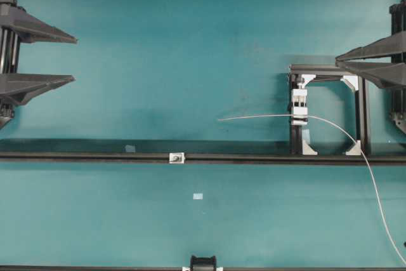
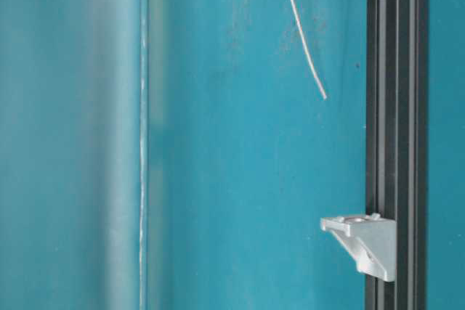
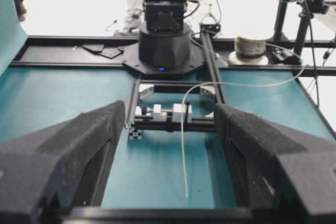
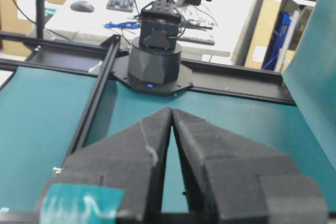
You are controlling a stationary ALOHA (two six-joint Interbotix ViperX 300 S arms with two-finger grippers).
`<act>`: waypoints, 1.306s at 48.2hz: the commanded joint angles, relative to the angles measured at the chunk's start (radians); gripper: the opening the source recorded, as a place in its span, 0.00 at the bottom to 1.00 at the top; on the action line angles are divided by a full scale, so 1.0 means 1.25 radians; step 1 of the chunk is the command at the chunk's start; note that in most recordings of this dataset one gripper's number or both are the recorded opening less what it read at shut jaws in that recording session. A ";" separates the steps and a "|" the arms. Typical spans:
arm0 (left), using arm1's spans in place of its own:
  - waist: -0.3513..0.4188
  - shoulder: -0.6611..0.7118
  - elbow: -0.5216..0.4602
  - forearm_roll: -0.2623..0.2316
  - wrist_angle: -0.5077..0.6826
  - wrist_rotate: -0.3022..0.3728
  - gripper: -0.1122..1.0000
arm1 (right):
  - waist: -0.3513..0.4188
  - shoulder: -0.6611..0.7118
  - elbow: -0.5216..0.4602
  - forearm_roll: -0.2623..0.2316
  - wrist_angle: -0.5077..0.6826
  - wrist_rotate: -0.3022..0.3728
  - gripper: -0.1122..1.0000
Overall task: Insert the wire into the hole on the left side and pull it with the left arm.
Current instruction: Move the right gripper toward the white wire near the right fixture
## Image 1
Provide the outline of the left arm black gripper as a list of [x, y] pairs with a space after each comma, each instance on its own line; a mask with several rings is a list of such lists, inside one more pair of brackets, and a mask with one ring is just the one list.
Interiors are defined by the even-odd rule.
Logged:
[[1, 7], [1, 128], [14, 118], [14, 106], [26, 105], [47, 91], [75, 81], [72, 75], [16, 73], [21, 41], [77, 43], [74, 36], [40, 21], [20, 7]]

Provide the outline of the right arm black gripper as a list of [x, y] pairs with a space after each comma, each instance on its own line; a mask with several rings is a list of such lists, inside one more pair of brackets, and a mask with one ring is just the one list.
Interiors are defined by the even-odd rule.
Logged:
[[390, 118], [405, 134], [405, 63], [347, 62], [368, 58], [383, 58], [405, 53], [405, 0], [389, 8], [391, 35], [336, 57], [336, 65], [360, 76], [381, 89], [391, 89]]

